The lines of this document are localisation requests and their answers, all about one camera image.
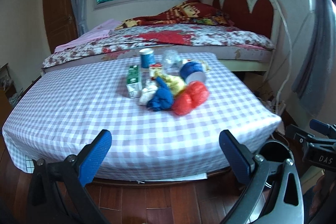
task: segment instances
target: screw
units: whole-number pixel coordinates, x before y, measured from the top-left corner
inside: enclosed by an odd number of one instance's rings
[[[294,161],[292,159],[287,159],[286,164],[292,166],[294,164]]]
[[[254,159],[257,161],[257,162],[262,162],[265,160],[265,158],[262,156],[262,155],[259,155],[259,154],[256,154],[254,156]]]
[[[74,162],[76,160],[76,155],[69,155],[67,156],[67,161],[68,162]]]
[[[38,166],[43,165],[43,163],[44,163],[44,159],[39,159],[39,160],[37,161],[37,165],[38,165]]]

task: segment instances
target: blue container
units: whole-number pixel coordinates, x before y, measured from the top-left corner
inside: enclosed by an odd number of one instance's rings
[[[140,50],[141,68],[148,69],[149,65],[155,64],[154,50],[152,48],[143,48]]]
[[[207,79],[205,73],[203,72],[202,64],[195,61],[190,61],[184,64],[180,70],[180,76],[187,84],[193,81],[205,83]]]

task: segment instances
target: headboard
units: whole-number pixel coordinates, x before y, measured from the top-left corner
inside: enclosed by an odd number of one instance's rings
[[[276,46],[281,18],[274,0],[213,0],[212,5],[229,14],[235,27],[262,34]]]

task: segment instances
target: green and white carton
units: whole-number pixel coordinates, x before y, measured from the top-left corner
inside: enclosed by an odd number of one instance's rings
[[[138,98],[141,96],[142,84],[139,65],[133,65],[129,67],[126,87],[130,98]]]

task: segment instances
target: red blanket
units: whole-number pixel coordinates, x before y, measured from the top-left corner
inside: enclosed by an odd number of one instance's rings
[[[228,15],[221,10],[199,0],[187,0],[156,16],[127,19],[116,30],[133,26],[175,23],[233,26]]]

